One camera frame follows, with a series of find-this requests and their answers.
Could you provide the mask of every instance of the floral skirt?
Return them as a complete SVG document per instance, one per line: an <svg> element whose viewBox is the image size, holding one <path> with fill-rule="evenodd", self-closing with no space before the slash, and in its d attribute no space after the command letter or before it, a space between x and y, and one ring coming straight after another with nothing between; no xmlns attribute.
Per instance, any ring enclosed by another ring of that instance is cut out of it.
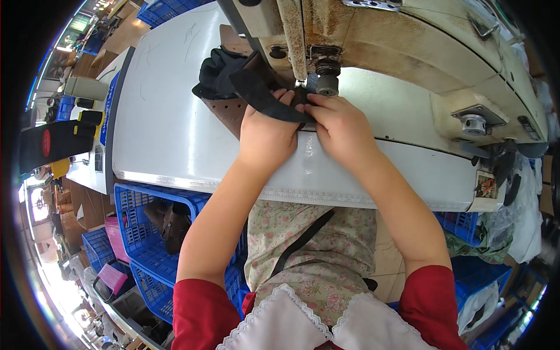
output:
<svg viewBox="0 0 560 350"><path fill-rule="evenodd" d="M331 209L334 216L271 278L282 252ZM257 291L255 305L287 283L326 325L336 325L350 299L369 292L363 278L375 271L376 233L374 209L257 200L249 214L245 264L247 284Z"/></svg>

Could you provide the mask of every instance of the hand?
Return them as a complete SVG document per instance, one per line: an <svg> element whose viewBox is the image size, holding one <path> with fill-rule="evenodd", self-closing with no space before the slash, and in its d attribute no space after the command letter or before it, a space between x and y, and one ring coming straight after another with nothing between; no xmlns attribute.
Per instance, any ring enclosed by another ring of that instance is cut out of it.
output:
<svg viewBox="0 0 560 350"><path fill-rule="evenodd" d="M286 91L285 88L273 95L285 105L289 105L295 96L292 90ZM296 110L303 112L304 106L299 104ZM296 129L299 125L271 118L247 106L241 123L237 159L253 171L270 177L296 150Z"/></svg>
<svg viewBox="0 0 560 350"><path fill-rule="evenodd" d="M380 154L370 123L362 111L340 96L308 94L317 106L305 111L317 120L317 136L328 154L358 180L367 176Z"/></svg>

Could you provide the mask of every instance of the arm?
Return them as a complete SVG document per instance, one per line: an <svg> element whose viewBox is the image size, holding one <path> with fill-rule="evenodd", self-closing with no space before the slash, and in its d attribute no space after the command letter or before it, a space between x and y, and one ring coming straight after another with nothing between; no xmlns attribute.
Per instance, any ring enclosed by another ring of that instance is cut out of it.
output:
<svg viewBox="0 0 560 350"><path fill-rule="evenodd" d="M294 93L282 89L274 96L289 105ZM247 107L241 124L239 155L185 236L177 282L203 279L224 288L223 275L249 211L270 176L295 151L298 125Z"/></svg>
<svg viewBox="0 0 560 350"><path fill-rule="evenodd" d="M317 104L307 104L305 110L319 122L319 141L360 181L374 200L403 256L407 276L428 265L451 269L440 224L378 149L371 126L362 111L343 97L310 94L307 98Z"/></svg>

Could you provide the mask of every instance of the tiled floor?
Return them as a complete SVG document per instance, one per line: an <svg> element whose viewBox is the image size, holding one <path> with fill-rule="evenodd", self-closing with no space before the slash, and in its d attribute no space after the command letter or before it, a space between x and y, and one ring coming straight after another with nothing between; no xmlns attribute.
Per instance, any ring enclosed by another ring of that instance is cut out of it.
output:
<svg viewBox="0 0 560 350"><path fill-rule="evenodd" d="M379 211L374 257L375 273L370 278L377 282L375 297L382 302L399 301L405 281L403 257L391 239Z"/></svg>

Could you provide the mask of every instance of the red shirt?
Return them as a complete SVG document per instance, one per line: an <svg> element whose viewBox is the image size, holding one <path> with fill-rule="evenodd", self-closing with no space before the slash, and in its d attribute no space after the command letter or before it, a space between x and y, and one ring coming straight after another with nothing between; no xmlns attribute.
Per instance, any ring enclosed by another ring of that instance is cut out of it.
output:
<svg viewBox="0 0 560 350"><path fill-rule="evenodd" d="M253 309L247 295L245 314ZM443 266L426 266L406 280L399 315L416 328L424 341L440 350L468 349L459 338L453 272ZM239 324L239 314L226 291L201 279L184 279L173 290L172 350L213 350Z"/></svg>

